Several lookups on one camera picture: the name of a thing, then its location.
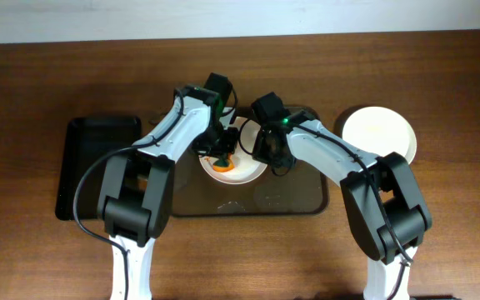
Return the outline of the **orange green scrub sponge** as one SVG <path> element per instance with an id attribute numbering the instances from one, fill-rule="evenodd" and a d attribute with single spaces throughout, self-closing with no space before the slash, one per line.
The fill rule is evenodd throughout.
<path id="1" fill-rule="evenodd" d="M 224 154 L 219 157 L 213 164 L 212 169 L 218 173 L 225 173 L 234 169 L 232 154 Z"/>

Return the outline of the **cream round plate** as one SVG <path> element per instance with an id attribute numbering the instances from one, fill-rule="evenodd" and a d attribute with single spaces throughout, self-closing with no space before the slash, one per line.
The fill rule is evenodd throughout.
<path id="1" fill-rule="evenodd" d="M 260 125 L 254 121 L 249 121 L 240 134 L 240 142 L 243 147 L 251 152 L 254 147 Z M 237 145 L 235 153 L 232 155 L 233 168 L 226 172 L 218 172 L 213 169 L 213 164 L 217 161 L 215 157 L 200 157 L 199 162 L 203 170 L 213 179 L 220 183 L 240 185 L 250 183 L 260 177 L 267 168 L 267 164 L 256 161 L 251 155 L 245 153 Z"/>

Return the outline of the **white round plate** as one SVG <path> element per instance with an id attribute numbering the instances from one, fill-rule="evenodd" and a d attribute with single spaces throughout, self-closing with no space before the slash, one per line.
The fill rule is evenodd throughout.
<path id="1" fill-rule="evenodd" d="M 395 152 L 412 163 L 418 141 L 411 124 L 386 107 L 363 107 L 344 122 L 342 139 L 353 146 L 379 156 Z"/>

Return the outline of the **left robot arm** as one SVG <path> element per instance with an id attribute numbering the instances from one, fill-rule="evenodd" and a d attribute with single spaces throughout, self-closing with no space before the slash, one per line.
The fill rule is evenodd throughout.
<path id="1" fill-rule="evenodd" d="M 151 298 L 153 246 L 173 208 L 176 164 L 187 150 L 220 160 L 234 152 L 238 130 L 222 122 L 234 114 L 226 107 L 233 94 L 229 79 L 217 73 L 201 87 L 182 87 L 149 134 L 101 158 L 97 215 L 112 247 L 113 299 Z"/>

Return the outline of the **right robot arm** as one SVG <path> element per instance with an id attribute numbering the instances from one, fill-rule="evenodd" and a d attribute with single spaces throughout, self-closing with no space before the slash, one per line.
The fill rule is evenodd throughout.
<path id="1" fill-rule="evenodd" d="M 273 92 L 251 108 L 260 126 L 253 159 L 273 171 L 304 161 L 340 187 L 352 236 L 367 256 L 363 298 L 408 299 L 413 257 L 433 218 L 405 157 L 354 147 L 310 112 L 290 112 Z"/>

